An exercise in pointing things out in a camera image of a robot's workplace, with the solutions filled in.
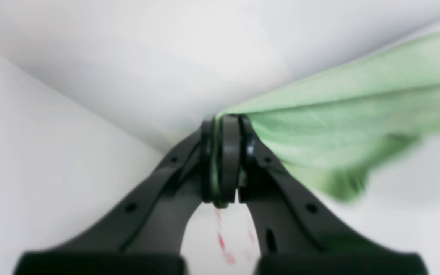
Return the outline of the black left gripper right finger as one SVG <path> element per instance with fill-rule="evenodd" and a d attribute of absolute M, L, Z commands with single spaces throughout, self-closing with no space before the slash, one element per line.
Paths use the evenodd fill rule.
<path fill-rule="evenodd" d="M 218 202 L 247 205 L 261 258 L 256 275 L 426 275 L 418 254 L 353 230 L 293 178 L 246 115 L 218 121 Z"/>

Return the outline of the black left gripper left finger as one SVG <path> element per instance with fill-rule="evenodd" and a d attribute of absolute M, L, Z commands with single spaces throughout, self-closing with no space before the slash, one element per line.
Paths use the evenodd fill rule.
<path fill-rule="evenodd" d="M 214 132 L 208 116 L 103 218 L 61 245 L 26 252 L 14 274 L 187 275 L 180 250 L 192 214 L 212 200 Z"/>

